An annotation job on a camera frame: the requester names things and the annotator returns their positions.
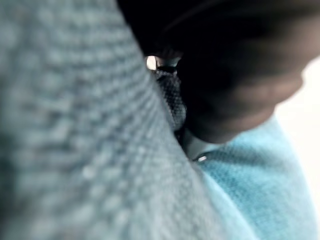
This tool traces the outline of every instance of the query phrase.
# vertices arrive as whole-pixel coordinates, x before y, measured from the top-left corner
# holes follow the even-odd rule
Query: knit texture
[[[286,238],[266,228],[275,224],[269,198],[248,193],[257,190],[248,169],[281,189],[292,162],[276,166],[287,157],[262,154],[274,168],[254,168],[251,142],[232,143],[230,170],[215,175],[210,161],[203,176],[176,141],[155,82],[114,0],[0,2],[2,240],[315,240],[308,204],[290,194],[279,202],[293,206],[283,221],[295,222],[280,226],[301,237]],[[298,186],[284,189],[308,202],[303,178],[290,176]],[[260,196],[276,199],[271,187]],[[254,210],[255,201],[265,205]]]

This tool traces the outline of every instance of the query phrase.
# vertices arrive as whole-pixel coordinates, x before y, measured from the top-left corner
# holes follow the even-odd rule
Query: light blue cloth
[[[299,162],[275,118],[198,163],[230,240],[316,240]]]
[[[0,1],[1,240],[317,240],[273,122],[203,174],[155,82],[115,0]]]

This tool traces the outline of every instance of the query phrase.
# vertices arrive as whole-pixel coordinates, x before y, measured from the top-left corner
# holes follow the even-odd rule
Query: clothing
[[[114,0],[2,0],[0,33],[2,240],[316,240],[272,124],[189,162]]]

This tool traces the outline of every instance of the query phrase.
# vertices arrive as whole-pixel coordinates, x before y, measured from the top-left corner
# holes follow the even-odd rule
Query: gray knit fabric
[[[173,131],[178,131],[184,125],[187,115],[187,107],[180,94],[181,81],[177,76],[177,72],[170,73],[156,70],[153,71],[153,74],[168,111],[168,122]]]
[[[114,0],[0,2],[2,240],[223,240]]]

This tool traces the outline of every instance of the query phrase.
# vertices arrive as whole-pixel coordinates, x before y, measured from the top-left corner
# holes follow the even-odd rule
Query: light blue knit fabric
[[[0,239],[316,240],[273,124],[203,174],[155,82],[114,0],[0,1]]]
[[[275,118],[199,163],[230,240],[317,240],[308,188]]]

